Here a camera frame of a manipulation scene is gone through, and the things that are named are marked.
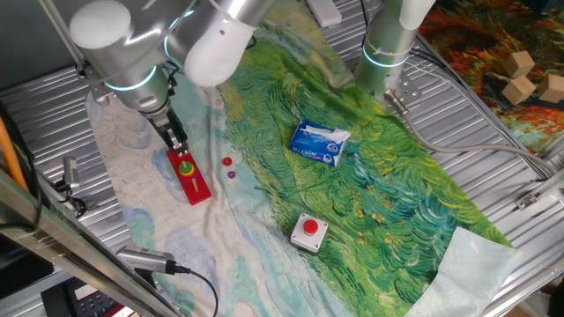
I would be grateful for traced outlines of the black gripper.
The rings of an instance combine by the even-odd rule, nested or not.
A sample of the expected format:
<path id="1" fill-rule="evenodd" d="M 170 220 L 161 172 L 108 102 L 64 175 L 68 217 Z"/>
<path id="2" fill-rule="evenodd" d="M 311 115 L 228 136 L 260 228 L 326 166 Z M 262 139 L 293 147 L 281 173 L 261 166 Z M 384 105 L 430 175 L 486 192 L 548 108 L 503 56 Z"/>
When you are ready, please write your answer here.
<path id="1" fill-rule="evenodd" d="M 149 113 L 147 119 L 159 134 L 164 136 L 169 150 L 176 152 L 178 155 L 189 153 L 188 137 L 182 129 L 182 124 L 173 108 L 163 107 Z"/>

